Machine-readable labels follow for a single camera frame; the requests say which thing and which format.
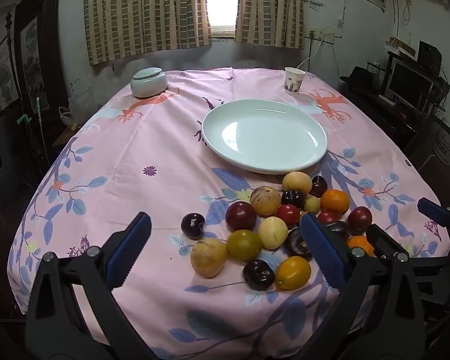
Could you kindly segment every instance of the yellow fruit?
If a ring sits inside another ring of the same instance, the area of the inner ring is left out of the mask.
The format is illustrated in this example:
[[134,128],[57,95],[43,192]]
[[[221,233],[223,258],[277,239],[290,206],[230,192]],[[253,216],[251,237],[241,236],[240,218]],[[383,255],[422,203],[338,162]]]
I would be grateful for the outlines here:
[[375,254],[373,253],[373,246],[369,244],[367,237],[365,237],[364,235],[356,235],[354,237],[351,237],[347,240],[346,244],[350,249],[362,248],[370,257],[375,256]]
[[287,258],[275,272],[275,285],[280,290],[297,290],[308,282],[312,270],[306,259],[299,256]]
[[257,233],[250,230],[237,230],[226,240],[228,254],[243,263],[258,257],[262,251],[262,241]]
[[279,248],[287,239],[288,227],[283,220],[276,216],[265,219],[258,227],[258,236],[262,245],[267,249]]
[[312,179],[303,172],[290,172],[282,180],[285,191],[300,191],[305,195],[312,189]]
[[320,211],[320,200],[316,196],[307,195],[307,197],[305,198],[303,209],[305,211],[311,212],[312,214],[316,214],[318,211]]
[[219,273],[227,260],[227,247],[216,238],[202,238],[192,249],[190,262],[197,274],[211,278]]
[[250,203],[258,215],[270,216],[276,213],[281,203],[280,193],[273,187],[256,188],[250,196]]
[[331,211],[339,218],[350,208],[350,198],[340,190],[326,190],[320,200],[322,211]]

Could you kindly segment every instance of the hat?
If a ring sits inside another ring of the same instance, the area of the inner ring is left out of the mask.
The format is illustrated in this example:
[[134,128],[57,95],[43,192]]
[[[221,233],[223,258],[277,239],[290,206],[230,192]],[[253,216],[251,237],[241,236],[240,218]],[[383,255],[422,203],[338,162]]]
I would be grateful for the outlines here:
[[340,79],[350,86],[373,89],[373,74],[360,66],[355,66],[350,76],[341,76]]

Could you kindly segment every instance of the jar lid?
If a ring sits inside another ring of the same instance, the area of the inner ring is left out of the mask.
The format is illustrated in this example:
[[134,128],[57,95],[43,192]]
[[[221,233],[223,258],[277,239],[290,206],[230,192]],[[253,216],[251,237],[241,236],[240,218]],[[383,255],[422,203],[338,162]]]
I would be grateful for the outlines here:
[[149,77],[156,76],[157,74],[160,74],[162,72],[162,69],[159,67],[148,67],[147,69],[143,69],[139,71],[138,73],[135,73],[133,76],[134,80],[142,80],[147,79]]

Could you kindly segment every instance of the white plate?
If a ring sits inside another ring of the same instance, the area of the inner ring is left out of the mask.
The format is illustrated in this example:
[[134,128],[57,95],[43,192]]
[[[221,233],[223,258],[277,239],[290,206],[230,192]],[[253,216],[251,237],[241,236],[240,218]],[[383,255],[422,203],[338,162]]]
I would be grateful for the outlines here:
[[226,161],[264,174],[308,168],[327,150],[327,135],[313,117],[268,100],[219,105],[203,119],[202,135]]

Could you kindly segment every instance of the electrical outlet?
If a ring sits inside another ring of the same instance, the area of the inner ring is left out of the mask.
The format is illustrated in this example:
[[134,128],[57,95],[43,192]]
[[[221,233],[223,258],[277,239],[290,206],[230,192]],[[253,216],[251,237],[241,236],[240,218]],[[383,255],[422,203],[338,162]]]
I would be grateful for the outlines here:
[[332,32],[328,32],[325,34],[324,42],[334,44],[335,43],[335,34]]
[[324,38],[324,32],[319,30],[313,31],[313,39],[316,41],[322,41]]
[[332,32],[314,30],[313,31],[313,39],[320,42],[334,43],[335,42],[335,34]]

